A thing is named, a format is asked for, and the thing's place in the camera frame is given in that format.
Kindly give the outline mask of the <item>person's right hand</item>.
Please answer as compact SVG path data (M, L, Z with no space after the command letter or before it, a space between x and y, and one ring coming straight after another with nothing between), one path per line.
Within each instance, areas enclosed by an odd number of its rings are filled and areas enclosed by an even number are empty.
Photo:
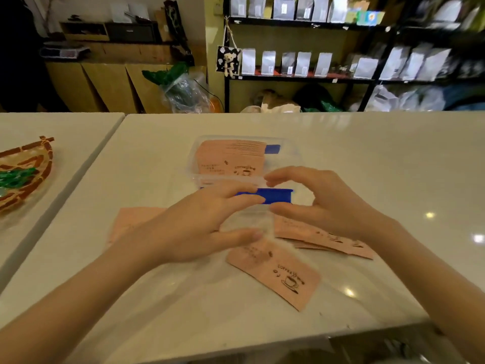
M312 205L326 211L326 232L368 244L377 251L377 242L397 222L380 213L357 195L334 171L304 166L287 166L264 176L267 186L293 181L304 185L314 195Z

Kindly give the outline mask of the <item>clear plastic container blue clips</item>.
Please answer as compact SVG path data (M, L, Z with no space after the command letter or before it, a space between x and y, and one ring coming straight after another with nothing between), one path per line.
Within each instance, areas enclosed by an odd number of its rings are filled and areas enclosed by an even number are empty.
M198 173L195 153L197 148L206 140L249 140L265 142L265 162L263 175L258 177L245 176L217 176L200 175ZM204 188L223 180L236 180L245 183L252 183L258 187L257 195L265 198L264 205L277 202L291 203L295 198L297 184L290 181L277 185L274 188L268 187L264 176L274 170L287 166L302 165L302 158L297 146L289 139L261 136L230 136L230 135L203 135L194 141L187 159L186 169L197 188Z

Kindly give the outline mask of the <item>person's right forearm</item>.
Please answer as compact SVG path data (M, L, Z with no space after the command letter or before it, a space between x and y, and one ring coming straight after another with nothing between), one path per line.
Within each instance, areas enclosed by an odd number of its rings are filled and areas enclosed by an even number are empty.
M485 292L390 221L359 237L391 268L470 364L485 364Z

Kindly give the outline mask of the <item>pink coffee sachet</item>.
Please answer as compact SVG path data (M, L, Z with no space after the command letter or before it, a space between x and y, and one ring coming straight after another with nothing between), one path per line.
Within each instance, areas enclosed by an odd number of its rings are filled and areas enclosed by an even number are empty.
M274 216L274 235L277 238L289 239L296 248L337 251L369 260L374 259L373 250L361 241L336 236L280 215Z
M226 262L275 292L298 312L316 292L321 275L290 248L270 239L231 249Z
M107 239L107 248L133 228L155 218L165 210L166 208L160 207L121 208L112 223Z
M195 159L200 175L263 175L265 142L249 140L206 140L197 148Z

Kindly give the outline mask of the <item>row of silver pouches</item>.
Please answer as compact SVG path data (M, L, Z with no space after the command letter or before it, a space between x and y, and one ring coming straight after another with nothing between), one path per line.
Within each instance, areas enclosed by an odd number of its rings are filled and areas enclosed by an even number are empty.
M302 21L311 23L345 22L349 0L224 0L228 17Z
M378 42L369 55L350 53L343 64L333 60L333 54L320 52L284 52L277 60L275 51L264 51L260 60L255 49L243 49L240 55L242 75L282 76L286 78L372 79L386 46ZM398 44L391 49L379 80L435 81L453 75L459 59L452 49L434 48L420 43L412 48Z

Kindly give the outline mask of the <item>clear plastic bag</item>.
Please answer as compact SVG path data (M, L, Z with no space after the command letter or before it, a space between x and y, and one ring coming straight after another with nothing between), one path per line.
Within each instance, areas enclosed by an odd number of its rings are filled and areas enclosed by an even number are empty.
M205 89L204 75L187 73L168 86L160 86L161 103L169 113L210 113L209 92Z

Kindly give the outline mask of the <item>white plastic bags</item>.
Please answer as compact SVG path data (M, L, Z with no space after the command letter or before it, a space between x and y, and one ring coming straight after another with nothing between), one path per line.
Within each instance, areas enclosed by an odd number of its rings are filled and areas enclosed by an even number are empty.
M443 111L443 88L433 85L377 85L365 111Z

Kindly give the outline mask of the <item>hanging teddy bear charm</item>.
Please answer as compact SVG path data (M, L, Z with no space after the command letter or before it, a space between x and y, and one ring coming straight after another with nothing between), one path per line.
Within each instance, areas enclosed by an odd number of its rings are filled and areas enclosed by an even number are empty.
M216 71L222 72L226 78L235 78L241 72L242 50L237 47L234 34L229 26L229 18L225 17L223 42L217 48Z

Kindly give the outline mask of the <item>green plastic bag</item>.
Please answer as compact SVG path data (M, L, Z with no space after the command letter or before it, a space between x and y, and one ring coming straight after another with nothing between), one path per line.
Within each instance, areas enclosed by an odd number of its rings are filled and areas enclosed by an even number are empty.
M142 70L142 75L148 81L158 86L168 86L175 82L176 79L189 72L189 66L185 62L177 62L175 65L166 70L149 71Z

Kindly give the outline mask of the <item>wooden cabinet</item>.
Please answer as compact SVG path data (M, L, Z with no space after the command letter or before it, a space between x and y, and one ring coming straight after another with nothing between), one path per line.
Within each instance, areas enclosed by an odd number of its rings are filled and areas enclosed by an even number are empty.
M45 59L57 95L71 112L160 114L171 110L142 71L170 70L185 53L168 44L81 42L77 60Z

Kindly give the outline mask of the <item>blue plastic bag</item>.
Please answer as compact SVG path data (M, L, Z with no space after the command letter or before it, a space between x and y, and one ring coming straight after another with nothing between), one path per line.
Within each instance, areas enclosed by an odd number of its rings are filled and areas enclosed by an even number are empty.
M485 83L460 83L443 88L444 111L485 111Z

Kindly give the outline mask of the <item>colourful small boxes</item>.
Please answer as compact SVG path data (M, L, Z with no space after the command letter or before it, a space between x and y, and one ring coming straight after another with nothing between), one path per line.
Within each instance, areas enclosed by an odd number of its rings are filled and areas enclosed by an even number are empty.
M347 11L344 23L356 24L358 26L374 27L381 24L384 16L384 11L364 11L350 9Z

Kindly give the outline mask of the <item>green wrapped sweets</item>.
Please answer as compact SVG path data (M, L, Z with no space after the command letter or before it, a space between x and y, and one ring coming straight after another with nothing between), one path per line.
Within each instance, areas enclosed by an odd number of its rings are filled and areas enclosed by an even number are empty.
M0 188L19 189L28 185L38 173L35 167L0 171Z

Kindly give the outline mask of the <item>white papers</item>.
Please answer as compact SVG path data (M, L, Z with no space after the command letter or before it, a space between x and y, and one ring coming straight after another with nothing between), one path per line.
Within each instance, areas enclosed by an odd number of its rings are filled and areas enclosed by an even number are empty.
M149 10L145 4L141 3L111 3L110 4L112 21L114 23L149 23Z

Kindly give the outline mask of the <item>wooden drawer box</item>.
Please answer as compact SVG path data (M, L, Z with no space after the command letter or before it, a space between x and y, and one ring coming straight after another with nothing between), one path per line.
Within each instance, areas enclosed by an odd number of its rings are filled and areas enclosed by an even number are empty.
M61 30L68 41L109 42L105 23L102 22L60 22Z

